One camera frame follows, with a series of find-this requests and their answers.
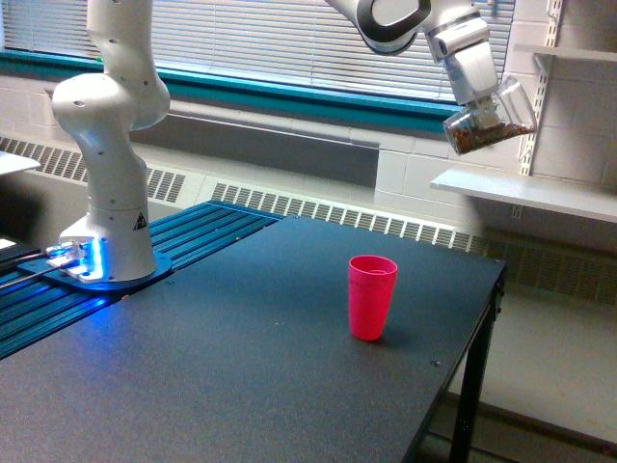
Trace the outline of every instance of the shelf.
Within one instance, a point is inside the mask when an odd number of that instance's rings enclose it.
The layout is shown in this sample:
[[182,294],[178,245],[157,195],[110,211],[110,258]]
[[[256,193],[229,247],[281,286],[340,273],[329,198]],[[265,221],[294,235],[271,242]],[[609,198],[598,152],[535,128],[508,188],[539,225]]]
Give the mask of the shelf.
[[528,51],[537,55],[556,56],[568,60],[604,61],[617,63],[617,53],[610,51],[581,50],[577,48],[562,48],[559,46],[516,45],[518,51]]
[[617,191],[483,168],[450,169],[432,188],[617,223]]
[[0,176],[36,169],[39,166],[34,159],[0,151]]

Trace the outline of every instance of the plastic cup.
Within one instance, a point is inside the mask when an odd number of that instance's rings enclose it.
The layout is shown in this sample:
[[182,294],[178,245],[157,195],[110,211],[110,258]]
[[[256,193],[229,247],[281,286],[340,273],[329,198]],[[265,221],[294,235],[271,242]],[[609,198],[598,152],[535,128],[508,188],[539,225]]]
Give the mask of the plastic cup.
[[388,319],[398,266],[380,256],[349,260],[349,329],[359,340],[377,340]]

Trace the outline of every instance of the teal window frame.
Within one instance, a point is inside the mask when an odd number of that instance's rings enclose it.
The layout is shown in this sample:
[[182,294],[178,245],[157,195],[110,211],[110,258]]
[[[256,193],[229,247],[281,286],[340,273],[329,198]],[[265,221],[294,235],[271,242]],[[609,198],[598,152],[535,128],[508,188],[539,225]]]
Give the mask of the teal window frame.
[[[17,50],[0,51],[0,72],[41,80],[66,79],[84,72],[102,72],[103,64],[88,58]],[[443,132],[443,121],[461,110],[456,104],[393,96],[363,95],[220,75],[159,68],[172,97],[196,98],[259,110],[316,117],[347,124]]]

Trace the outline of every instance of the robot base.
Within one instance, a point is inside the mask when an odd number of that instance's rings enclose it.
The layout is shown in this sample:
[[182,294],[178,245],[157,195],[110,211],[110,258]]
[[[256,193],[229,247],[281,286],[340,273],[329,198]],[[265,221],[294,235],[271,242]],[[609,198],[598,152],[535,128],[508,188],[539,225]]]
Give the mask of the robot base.
[[[77,279],[71,278],[62,270],[55,270],[43,275],[42,277],[57,284],[70,286],[82,291],[103,294],[132,294],[146,286],[150,286],[153,283],[164,279],[173,272],[172,260],[167,256],[154,252],[154,261],[156,263],[156,270],[154,273],[148,275],[147,277],[128,282],[82,283]],[[39,273],[48,270],[49,264],[47,264],[47,259],[38,259],[21,264],[18,268],[28,273]]]

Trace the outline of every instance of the window blinds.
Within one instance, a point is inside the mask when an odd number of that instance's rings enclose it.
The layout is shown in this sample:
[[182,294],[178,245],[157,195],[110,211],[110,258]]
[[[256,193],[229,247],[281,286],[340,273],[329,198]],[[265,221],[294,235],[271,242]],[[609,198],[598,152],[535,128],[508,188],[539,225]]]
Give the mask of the window blinds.
[[[499,75],[515,0],[475,2],[491,27]],[[5,46],[96,57],[87,0],[2,0]],[[452,100],[420,34],[398,56],[373,54],[324,0],[154,0],[157,66],[375,95]]]

